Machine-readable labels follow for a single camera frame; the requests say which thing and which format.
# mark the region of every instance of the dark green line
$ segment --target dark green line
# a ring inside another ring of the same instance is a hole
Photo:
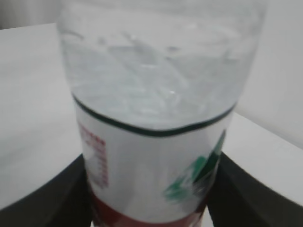
[[[199,123],[195,123],[195,124],[190,124],[181,128],[176,128],[176,129],[170,129],[170,130],[150,130],[150,129],[144,129],[144,128],[140,128],[140,127],[136,127],[136,126],[132,126],[129,124],[125,124],[119,121],[116,121],[114,119],[111,119],[109,117],[106,117],[104,115],[101,115],[99,113],[96,113],[95,111],[93,111],[92,109],[88,108],[87,106],[85,106],[82,102],[80,102],[75,96],[73,96],[75,102],[78,104],[78,106],[85,111],[86,113],[88,113],[89,115],[91,115],[92,117],[110,124],[112,126],[118,127],[120,129],[124,129],[136,134],[140,134],[140,135],[144,135],[144,136],[150,136],[150,137],[170,137],[170,136],[176,136],[179,134],[183,134],[189,131],[194,131],[194,130],[198,130],[198,129],[202,129],[202,128],[206,128],[214,123],[217,123],[218,121],[222,120],[224,117],[226,117],[228,114],[230,114],[235,105],[230,108],[229,110],[227,110],[226,112],[224,112],[223,114],[210,119],[208,121],[205,122],[199,122]]]

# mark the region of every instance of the clear plastic bottle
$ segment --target clear plastic bottle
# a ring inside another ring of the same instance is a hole
[[[97,210],[127,217],[122,226],[191,217],[265,11],[265,0],[63,0],[58,30]]]

